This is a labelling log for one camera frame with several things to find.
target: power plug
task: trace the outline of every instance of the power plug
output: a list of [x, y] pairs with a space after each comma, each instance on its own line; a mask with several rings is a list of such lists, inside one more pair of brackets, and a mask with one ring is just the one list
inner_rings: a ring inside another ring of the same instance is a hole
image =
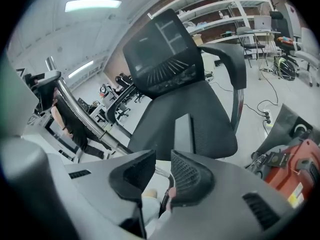
[[270, 109], [263, 109], [263, 112], [265, 113], [267, 112], [267, 116], [266, 116], [267, 121], [264, 123], [264, 125], [266, 128], [271, 130], [271, 128], [274, 126], [274, 120], [272, 118], [271, 111]]

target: black armrest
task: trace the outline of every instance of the black armrest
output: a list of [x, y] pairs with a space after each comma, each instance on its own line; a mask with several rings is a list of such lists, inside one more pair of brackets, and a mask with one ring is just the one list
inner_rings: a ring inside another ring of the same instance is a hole
[[247, 72], [243, 49], [237, 44], [206, 43], [199, 48], [208, 53], [217, 55], [228, 70], [230, 82], [235, 90], [247, 87]]
[[120, 105], [120, 103], [131, 93], [134, 91], [136, 87], [134, 84], [131, 84], [125, 91], [123, 91], [118, 98], [111, 104], [111, 106], [106, 110], [105, 116], [109, 122], [112, 124], [117, 123], [116, 119], [116, 109]]

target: white sticker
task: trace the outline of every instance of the white sticker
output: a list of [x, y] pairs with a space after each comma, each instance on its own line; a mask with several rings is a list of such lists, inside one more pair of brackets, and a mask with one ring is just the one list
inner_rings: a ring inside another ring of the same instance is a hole
[[296, 200], [298, 201], [298, 205], [301, 205], [303, 201], [305, 200], [304, 195], [301, 193]]
[[296, 186], [295, 190], [293, 191], [293, 195], [294, 195], [295, 197], [299, 196], [299, 194], [301, 193], [301, 191], [302, 191], [303, 188], [304, 188], [304, 187], [302, 186], [302, 183], [300, 182], [300, 183], [298, 184], [298, 186]]

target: white office chair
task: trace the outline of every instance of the white office chair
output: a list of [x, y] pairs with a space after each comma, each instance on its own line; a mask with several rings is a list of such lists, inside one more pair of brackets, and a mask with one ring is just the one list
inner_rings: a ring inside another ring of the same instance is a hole
[[310, 72], [310, 65], [315, 68], [317, 74], [314, 76], [316, 79], [316, 86], [320, 86], [320, 47], [314, 33], [305, 27], [301, 28], [301, 50], [295, 52], [295, 56], [305, 60], [308, 65], [306, 70], [309, 76], [309, 85], [312, 87], [312, 72]]

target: power strip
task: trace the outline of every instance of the power strip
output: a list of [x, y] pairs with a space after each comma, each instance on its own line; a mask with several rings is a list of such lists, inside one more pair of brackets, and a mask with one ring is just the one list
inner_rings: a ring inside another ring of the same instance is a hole
[[268, 112], [268, 113], [269, 113], [269, 117], [270, 117], [269, 119], [270, 119], [271, 122], [270, 122], [270, 123], [265, 122], [265, 123], [264, 123], [264, 126], [265, 126], [265, 128], [268, 129], [269, 132], [270, 132], [271, 128], [274, 126], [274, 123], [275, 123], [275, 122], [274, 122], [274, 119], [272, 118], [270, 109], [265, 109], [265, 108], [264, 108], [264, 109], [263, 109], [263, 112]]

